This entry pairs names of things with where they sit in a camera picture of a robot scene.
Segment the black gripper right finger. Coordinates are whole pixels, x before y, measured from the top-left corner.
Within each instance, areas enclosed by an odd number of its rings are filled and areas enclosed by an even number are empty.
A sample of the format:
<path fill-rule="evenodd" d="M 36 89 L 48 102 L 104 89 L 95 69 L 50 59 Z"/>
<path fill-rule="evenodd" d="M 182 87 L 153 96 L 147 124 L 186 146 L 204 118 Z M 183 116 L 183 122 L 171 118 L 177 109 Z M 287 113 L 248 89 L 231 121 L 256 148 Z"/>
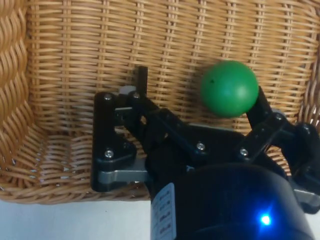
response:
<path fill-rule="evenodd" d="M 265 168 L 289 181 L 297 201 L 307 214 L 320 211 L 320 136 L 309 123 L 290 123 L 273 111 L 262 89 L 246 113 L 251 131 L 235 149 L 238 161 Z M 291 176 L 267 156 L 277 147 L 288 163 Z"/>

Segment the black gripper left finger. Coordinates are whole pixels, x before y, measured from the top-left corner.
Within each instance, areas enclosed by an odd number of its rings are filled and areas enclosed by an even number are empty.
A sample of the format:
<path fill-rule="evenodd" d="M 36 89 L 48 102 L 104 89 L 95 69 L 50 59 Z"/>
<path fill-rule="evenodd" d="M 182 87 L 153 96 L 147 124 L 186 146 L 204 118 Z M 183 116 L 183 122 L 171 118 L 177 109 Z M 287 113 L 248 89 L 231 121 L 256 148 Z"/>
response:
<path fill-rule="evenodd" d="M 91 188 L 109 192 L 129 183 L 151 185 L 156 173 L 146 159 L 137 158 L 137 147 L 116 132 L 124 127 L 142 146 L 147 157 L 169 141 L 184 164 L 198 167 L 208 159 L 205 139 L 166 108 L 147 97 L 148 67 L 136 68 L 136 84 L 115 95 L 99 92 L 94 97 Z"/>

